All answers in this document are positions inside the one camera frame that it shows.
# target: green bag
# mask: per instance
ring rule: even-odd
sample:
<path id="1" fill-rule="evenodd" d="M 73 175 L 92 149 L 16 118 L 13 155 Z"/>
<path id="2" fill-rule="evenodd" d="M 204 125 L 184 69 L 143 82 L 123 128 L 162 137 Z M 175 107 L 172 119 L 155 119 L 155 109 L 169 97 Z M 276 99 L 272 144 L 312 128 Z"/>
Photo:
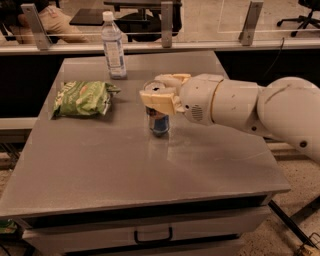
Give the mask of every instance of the green bag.
<path id="1" fill-rule="evenodd" d="M 18 229 L 13 220 L 0 220 L 0 234 L 13 234 Z"/>
<path id="2" fill-rule="evenodd" d="M 111 98 L 120 89 L 102 81 L 72 81 L 64 84 L 54 103 L 54 116 L 104 115 Z"/>

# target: drawer handle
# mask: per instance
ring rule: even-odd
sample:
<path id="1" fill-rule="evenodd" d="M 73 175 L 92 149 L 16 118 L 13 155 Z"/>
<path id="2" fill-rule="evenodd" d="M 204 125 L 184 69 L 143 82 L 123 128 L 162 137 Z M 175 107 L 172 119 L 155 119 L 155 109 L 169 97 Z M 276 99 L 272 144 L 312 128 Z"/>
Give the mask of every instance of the drawer handle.
<path id="1" fill-rule="evenodd" d="M 150 241 L 141 241 L 138 238 L 138 231 L 134 231 L 134 241 L 139 245 L 154 245 L 159 243 L 165 243 L 169 242 L 172 239 L 172 227 L 169 227 L 169 236 L 164 239 L 158 239 L 158 240 L 150 240 Z"/>

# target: table surface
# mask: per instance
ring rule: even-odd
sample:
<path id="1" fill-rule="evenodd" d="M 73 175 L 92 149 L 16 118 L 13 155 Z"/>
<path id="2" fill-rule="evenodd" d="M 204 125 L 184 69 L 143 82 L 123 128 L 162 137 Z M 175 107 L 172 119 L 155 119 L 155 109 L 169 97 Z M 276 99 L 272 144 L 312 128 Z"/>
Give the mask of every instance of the table surface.
<path id="1" fill-rule="evenodd" d="M 225 75 L 214 52 L 126 56 L 112 111 L 52 119 L 62 82 L 110 81 L 104 57 L 65 59 L 0 201 L 0 217 L 30 217 L 197 202 L 288 191 L 264 140 L 170 116 L 162 137 L 147 127 L 139 90 L 163 73 Z"/>

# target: bottle label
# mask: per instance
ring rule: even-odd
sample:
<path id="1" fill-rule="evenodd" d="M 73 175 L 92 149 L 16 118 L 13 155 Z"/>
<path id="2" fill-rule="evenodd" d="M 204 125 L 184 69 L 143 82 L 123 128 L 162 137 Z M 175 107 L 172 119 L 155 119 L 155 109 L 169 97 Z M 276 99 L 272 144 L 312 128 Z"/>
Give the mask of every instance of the bottle label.
<path id="1" fill-rule="evenodd" d="M 119 67 L 121 63 L 118 42 L 105 42 L 105 46 L 108 53 L 110 68 Z"/>

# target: bottle cap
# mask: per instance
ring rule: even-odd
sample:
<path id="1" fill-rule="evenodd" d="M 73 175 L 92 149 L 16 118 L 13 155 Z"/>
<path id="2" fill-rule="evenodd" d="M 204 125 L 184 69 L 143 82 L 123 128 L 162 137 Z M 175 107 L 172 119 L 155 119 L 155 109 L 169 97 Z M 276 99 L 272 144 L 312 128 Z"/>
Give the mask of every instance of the bottle cap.
<path id="1" fill-rule="evenodd" d="M 102 16 L 103 16 L 104 21 L 113 21 L 114 20 L 113 12 L 110 12 L 110 11 L 103 12 Z"/>

